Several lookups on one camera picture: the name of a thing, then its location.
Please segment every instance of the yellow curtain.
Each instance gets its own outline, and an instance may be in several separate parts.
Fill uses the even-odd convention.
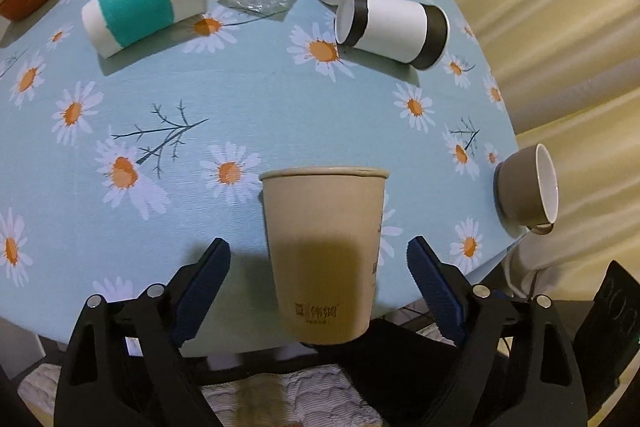
[[[553,233],[510,260],[516,288],[593,298],[618,260],[640,280],[640,0],[456,0],[502,90],[521,147],[558,170]]]

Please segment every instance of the orange flower center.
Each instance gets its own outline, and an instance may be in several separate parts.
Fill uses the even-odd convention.
[[[193,31],[203,37],[208,37],[217,33],[222,28],[222,24],[215,19],[204,17],[193,25]]]
[[[131,188],[138,181],[138,173],[129,160],[118,156],[111,168],[111,181],[117,188]]]
[[[411,98],[409,102],[406,103],[406,107],[411,111],[411,114],[414,116],[421,116],[423,113],[422,104],[415,100],[415,98]]]
[[[238,183],[242,177],[242,170],[236,162],[223,163],[218,167],[218,181],[226,185]]]
[[[33,81],[36,79],[36,74],[38,73],[38,68],[31,68],[27,70],[27,72],[20,79],[20,83],[18,84],[18,92],[25,92],[31,86],[33,86]]]
[[[67,126],[73,125],[78,121],[82,115],[82,104],[80,102],[72,102],[63,115]]]
[[[456,145],[456,160],[460,163],[465,164],[469,159],[469,156],[466,155],[466,151],[460,147],[460,145]]]
[[[462,74],[462,68],[453,62],[453,60],[450,62],[449,68],[451,68],[451,71],[453,71],[454,74]]]
[[[500,100],[502,100],[502,95],[500,94],[500,90],[497,87],[492,87],[490,89],[491,92],[491,99],[494,102],[500,102]]]
[[[4,242],[4,256],[13,266],[18,264],[18,245],[13,237],[7,237]]]
[[[311,53],[318,62],[333,62],[334,60],[338,60],[338,49],[333,42],[310,42],[309,53]]]
[[[476,243],[476,240],[473,237],[467,237],[462,244],[462,253],[467,257],[473,257],[477,247],[478,243]]]

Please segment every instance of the table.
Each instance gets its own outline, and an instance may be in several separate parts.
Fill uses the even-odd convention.
[[[258,175],[305,165],[387,169],[374,315],[420,298],[423,235],[471,282],[524,233],[501,221],[494,169],[517,150],[500,91],[453,0],[428,71],[335,46],[334,14],[209,1],[108,59],[88,0],[49,0],[0,42],[0,315],[66,342],[84,300],[167,282],[215,237],[233,260],[187,355],[290,340],[277,312]]]

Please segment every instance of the round table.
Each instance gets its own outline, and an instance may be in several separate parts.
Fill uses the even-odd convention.
[[[88,0],[49,0],[0,42],[0,315],[66,342],[85,299],[166,283],[215,237],[230,271],[187,355],[291,338],[278,317],[258,175],[387,169],[374,315],[420,298],[423,235],[477,282],[524,233],[494,169],[517,150],[489,66],[453,0],[443,59],[417,71],[336,47],[334,13],[296,0],[260,18],[209,10],[101,59]]]

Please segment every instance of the teal and white paper cup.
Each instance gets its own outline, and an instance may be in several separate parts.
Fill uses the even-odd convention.
[[[90,0],[82,8],[82,24],[91,44],[107,58],[206,10],[207,0]]]

